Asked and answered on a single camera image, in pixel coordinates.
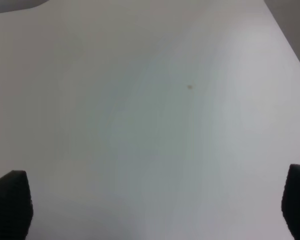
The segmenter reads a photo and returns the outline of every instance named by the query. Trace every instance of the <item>white surface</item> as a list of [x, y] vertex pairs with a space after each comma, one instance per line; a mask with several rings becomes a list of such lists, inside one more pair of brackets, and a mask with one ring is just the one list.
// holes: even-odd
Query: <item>white surface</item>
[[262, 0], [0, 14], [0, 176], [28, 172], [29, 240], [291, 240], [290, 163], [300, 63]]

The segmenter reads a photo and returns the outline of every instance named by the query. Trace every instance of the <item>gray wall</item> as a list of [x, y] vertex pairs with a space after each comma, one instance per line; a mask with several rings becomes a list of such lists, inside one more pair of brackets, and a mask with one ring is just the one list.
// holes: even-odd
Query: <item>gray wall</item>
[[265, 0], [300, 61], [300, 0]]
[[0, 14], [0, 176], [28, 173], [29, 240], [291, 240], [290, 163], [300, 63], [262, 0]]

